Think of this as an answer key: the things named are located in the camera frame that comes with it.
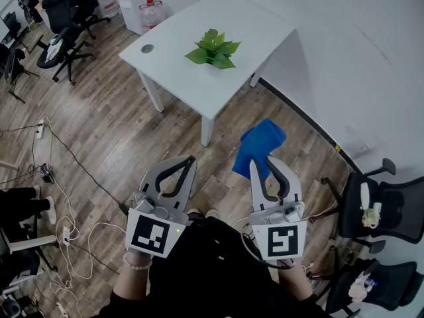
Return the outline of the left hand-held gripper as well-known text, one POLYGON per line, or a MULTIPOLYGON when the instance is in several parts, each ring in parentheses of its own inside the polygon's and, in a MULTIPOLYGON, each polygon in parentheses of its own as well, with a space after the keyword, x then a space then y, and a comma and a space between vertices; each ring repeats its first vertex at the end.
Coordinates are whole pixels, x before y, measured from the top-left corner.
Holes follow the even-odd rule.
POLYGON ((186 213, 197 162, 194 156, 169 158, 151 167, 135 193, 135 207, 129 209, 126 247, 152 256, 167 258, 191 225, 186 213), (183 169, 171 192, 160 183, 183 169))

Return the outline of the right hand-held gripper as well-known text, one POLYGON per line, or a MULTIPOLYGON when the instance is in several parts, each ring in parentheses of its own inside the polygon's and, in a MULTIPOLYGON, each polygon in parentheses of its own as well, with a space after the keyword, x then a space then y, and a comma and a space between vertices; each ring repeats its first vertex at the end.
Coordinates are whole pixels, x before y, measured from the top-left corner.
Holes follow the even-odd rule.
POLYGON ((301 184, 295 172, 282 160, 267 156, 266 165, 279 183, 278 197, 268 195, 259 163, 249 164, 254 212, 248 217, 263 260, 299 258, 303 255, 307 222, 302 219, 305 205, 301 184))

